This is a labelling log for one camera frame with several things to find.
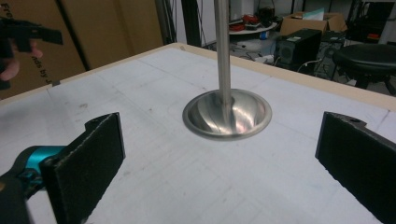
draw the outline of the metal pole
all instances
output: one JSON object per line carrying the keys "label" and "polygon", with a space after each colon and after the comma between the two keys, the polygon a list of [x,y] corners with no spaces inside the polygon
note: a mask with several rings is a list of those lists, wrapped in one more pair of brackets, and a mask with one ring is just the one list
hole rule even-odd
{"label": "metal pole", "polygon": [[219,68],[219,98],[225,107],[231,105],[230,37],[228,0],[215,0],[216,38]]}

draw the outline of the office chair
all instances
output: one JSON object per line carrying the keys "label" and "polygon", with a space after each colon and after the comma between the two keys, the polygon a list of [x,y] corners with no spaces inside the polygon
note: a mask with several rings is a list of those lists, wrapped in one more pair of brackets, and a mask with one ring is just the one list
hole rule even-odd
{"label": "office chair", "polygon": [[337,50],[332,56],[334,63],[356,79],[355,87],[367,89],[370,82],[385,82],[391,95],[396,89],[390,77],[396,75],[396,47],[380,44],[350,45]]}

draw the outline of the table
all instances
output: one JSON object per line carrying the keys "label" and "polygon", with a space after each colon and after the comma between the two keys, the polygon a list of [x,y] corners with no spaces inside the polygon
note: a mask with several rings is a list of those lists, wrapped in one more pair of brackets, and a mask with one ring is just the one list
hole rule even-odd
{"label": "table", "polygon": [[[396,141],[396,100],[232,57],[232,87],[273,118],[220,142],[184,126],[182,110],[217,89],[216,52],[173,44],[0,102],[0,173],[25,148],[68,145],[84,123],[120,112],[126,159],[87,223],[379,223],[315,158],[324,111]],[[28,201],[55,223],[47,193]]]}

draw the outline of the white desk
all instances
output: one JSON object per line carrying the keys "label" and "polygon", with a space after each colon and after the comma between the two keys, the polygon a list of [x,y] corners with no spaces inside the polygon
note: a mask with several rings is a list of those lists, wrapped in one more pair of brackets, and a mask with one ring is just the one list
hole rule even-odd
{"label": "white desk", "polygon": [[[126,159],[87,223],[379,223],[314,155],[323,111],[396,142],[395,98],[232,58],[232,87],[264,97],[273,118],[248,139],[206,140],[182,110],[218,88],[215,57],[174,44],[1,102],[0,174],[25,148],[68,145],[117,111]],[[29,206],[55,222],[45,191]]]}

